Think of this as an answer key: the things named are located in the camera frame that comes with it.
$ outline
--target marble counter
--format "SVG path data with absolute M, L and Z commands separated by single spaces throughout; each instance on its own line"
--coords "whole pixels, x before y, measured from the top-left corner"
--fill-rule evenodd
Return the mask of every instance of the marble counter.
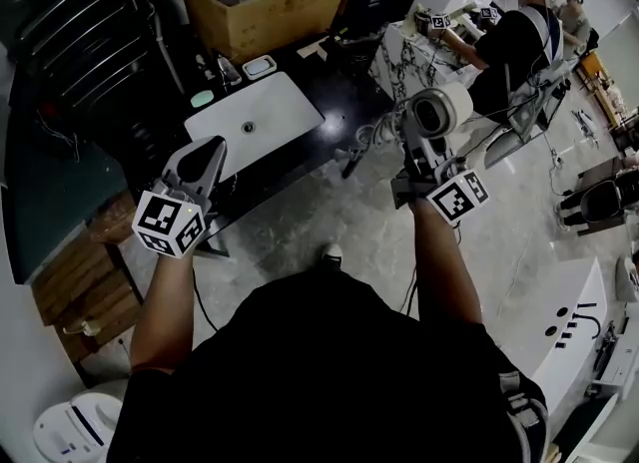
M 388 25 L 368 73 L 396 102 L 433 85 L 471 85 L 479 70 L 443 43 L 417 34 L 406 38 L 401 22 Z

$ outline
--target man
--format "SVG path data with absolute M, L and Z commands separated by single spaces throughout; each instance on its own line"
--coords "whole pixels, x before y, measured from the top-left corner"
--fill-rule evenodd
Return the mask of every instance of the man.
M 546 0 L 519 2 L 535 9 L 548 25 L 554 55 L 560 42 L 560 25 L 546 6 Z M 546 43 L 533 22 L 519 11 L 505 13 L 499 23 L 474 46 L 464 43 L 449 30 L 432 32 L 429 37 L 440 37 L 441 41 L 482 71 L 468 89 L 474 111 L 502 125 L 508 124 L 504 65 L 508 65 L 511 92 L 516 91 L 531 75 L 550 65 L 544 53 Z
M 160 257 L 108 461 L 540 461 L 543 394 L 486 334 L 451 227 L 426 201 L 412 210 L 420 321 L 342 272 L 333 246 L 192 351 L 193 258 Z
M 566 0 L 557 10 L 557 17 L 563 24 L 563 60 L 576 63 L 586 51 L 592 28 L 583 10 L 583 0 Z

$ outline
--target white appliance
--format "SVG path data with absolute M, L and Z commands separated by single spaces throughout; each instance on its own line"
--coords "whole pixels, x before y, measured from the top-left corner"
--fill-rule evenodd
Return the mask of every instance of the white appliance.
M 608 301 L 596 257 L 559 262 L 537 277 L 528 302 L 500 320 L 500 341 L 510 361 L 539 385 L 552 415 L 583 368 L 598 325 L 605 330 Z
M 52 463 L 106 461 L 120 417 L 127 380 L 112 381 L 46 410 L 33 427 L 33 440 Z

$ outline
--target soap dish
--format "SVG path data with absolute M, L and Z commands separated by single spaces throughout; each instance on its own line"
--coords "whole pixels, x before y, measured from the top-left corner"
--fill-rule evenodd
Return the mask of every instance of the soap dish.
M 270 55 L 263 55 L 246 64 L 243 64 L 242 69 L 247 75 L 249 80 L 254 81 L 262 76 L 269 75 L 278 68 L 276 61 L 271 58 Z

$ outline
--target hand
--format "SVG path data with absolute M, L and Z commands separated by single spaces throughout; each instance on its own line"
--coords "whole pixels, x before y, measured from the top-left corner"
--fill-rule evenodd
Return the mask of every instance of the hand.
M 428 30 L 428 39 L 433 39 L 433 40 L 439 40 L 439 39 L 443 39 L 443 35 L 446 33 L 446 30 L 443 29 L 437 29 L 437 28 L 431 28 L 430 30 Z

